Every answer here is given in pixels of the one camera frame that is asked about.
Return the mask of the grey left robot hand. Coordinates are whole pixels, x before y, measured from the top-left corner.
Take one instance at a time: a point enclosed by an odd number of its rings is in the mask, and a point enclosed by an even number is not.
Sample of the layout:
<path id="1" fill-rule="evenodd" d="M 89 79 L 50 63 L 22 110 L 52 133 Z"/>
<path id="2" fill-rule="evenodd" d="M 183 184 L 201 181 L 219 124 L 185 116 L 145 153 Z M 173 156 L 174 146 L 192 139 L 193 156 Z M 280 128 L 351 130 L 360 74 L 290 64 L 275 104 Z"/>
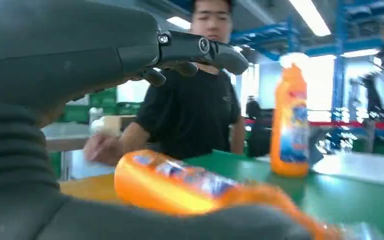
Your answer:
<path id="1" fill-rule="evenodd" d="M 88 0 L 0 0 L 0 240 L 309 240 L 268 206 L 165 215 L 61 193 L 42 128 L 67 102 L 128 80 L 161 85 L 159 68 L 184 75 L 204 63 L 235 74 L 233 47 L 164 33 L 144 11 Z"/>

